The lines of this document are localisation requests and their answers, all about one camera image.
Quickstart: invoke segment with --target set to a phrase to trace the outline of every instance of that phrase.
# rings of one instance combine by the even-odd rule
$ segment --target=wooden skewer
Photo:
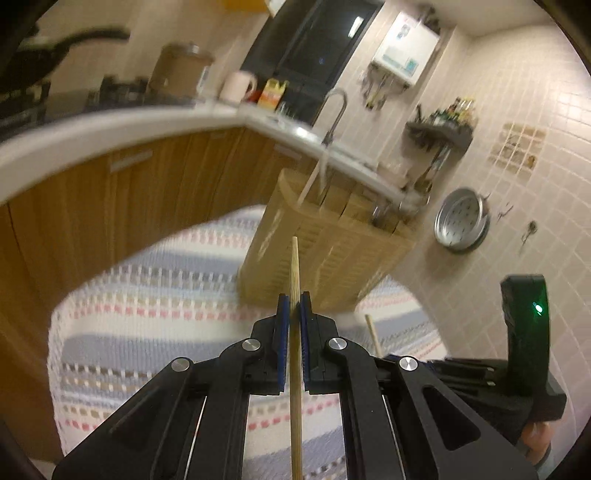
[[[368,323],[369,334],[371,335],[372,342],[374,343],[375,355],[379,358],[384,358],[382,346],[379,344],[378,334],[375,331],[375,325],[374,321],[371,319],[371,315],[366,315],[365,321]]]
[[[290,430],[291,478],[304,476],[301,462],[301,336],[298,303],[300,301],[300,259],[297,237],[291,238],[290,270]]]

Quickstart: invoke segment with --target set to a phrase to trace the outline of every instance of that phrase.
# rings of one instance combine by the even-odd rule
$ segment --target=utensil
[[[437,172],[441,170],[443,164],[449,158],[451,152],[452,148],[449,144],[444,144],[439,148],[439,151],[429,167],[414,182],[413,188],[416,192],[421,195],[427,195],[431,192],[431,189],[433,188],[433,180],[435,179]]]
[[[511,205],[507,210],[505,210],[504,212],[499,212],[499,214],[496,216],[496,222],[499,223],[499,221],[506,217],[509,212],[513,210],[513,205]]]
[[[250,72],[233,72],[228,75],[220,92],[220,100],[240,103],[256,90],[256,77]]]
[[[0,76],[0,93],[24,90],[49,75],[70,48],[89,40],[129,40],[129,30],[118,27],[83,30],[58,43],[24,41]]]
[[[423,107],[419,103],[416,106],[416,109],[417,109],[417,115],[415,116],[414,121],[422,124],[423,123]]]
[[[435,218],[435,239],[454,252],[472,250],[484,240],[489,224],[486,199],[472,189],[460,188],[443,200]]]

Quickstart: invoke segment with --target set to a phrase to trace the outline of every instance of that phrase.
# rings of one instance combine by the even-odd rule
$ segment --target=wooden cabinet
[[[243,135],[242,128],[206,132],[191,137],[174,211],[176,229],[209,220],[216,189]]]
[[[183,135],[111,154],[109,242],[113,262],[175,231],[174,211],[190,142],[191,135]]]
[[[0,206],[0,414],[29,455],[59,456],[45,365],[56,305],[167,235],[267,203],[283,168],[315,164],[245,128],[198,132],[87,160]]]
[[[28,455],[55,460],[61,451],[47,384],[50,312],[21,256],[7,205],[0,206],[0,271],[0,416]]]
[[[213,198],[210,218],[247,205],[264,204],[284,168],[310,172],[316,164],[308,156],[251,130],[244,130],[227,159]]]
[[[18,246],[48,309],[112,264],[109,156],[76,165],[9,201]]]

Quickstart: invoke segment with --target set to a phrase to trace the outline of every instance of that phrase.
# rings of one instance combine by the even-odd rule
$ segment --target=gas stove
[[[98,90],[73,90],[49,94],[51,83],[11,92],[0,100],[0,141],[32,128],[89,112],[155,106],[192,108],[202,100],[158,95],[148,91],[148,79],[119,82],[115,76],[103,78]]]

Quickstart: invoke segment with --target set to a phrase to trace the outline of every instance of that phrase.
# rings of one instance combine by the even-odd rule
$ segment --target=cabinet handle
[[[143,152],[136,153],[135,155],[129,155],[128,157],[120,158],[111,163],[111,173],[123,170],[124,168],[135,165],[136,163],[142,162],[152,158],[154,152],[152,150],[144,150]]]
[[[293,158],[294,160],[301,160],[302,159],[301,153],[296,152],[295,150],[292,150],[290,148],[284,147],[283,145],[275,144],[275,146],[273,147],[273,150],[285,155],[286,157]]]

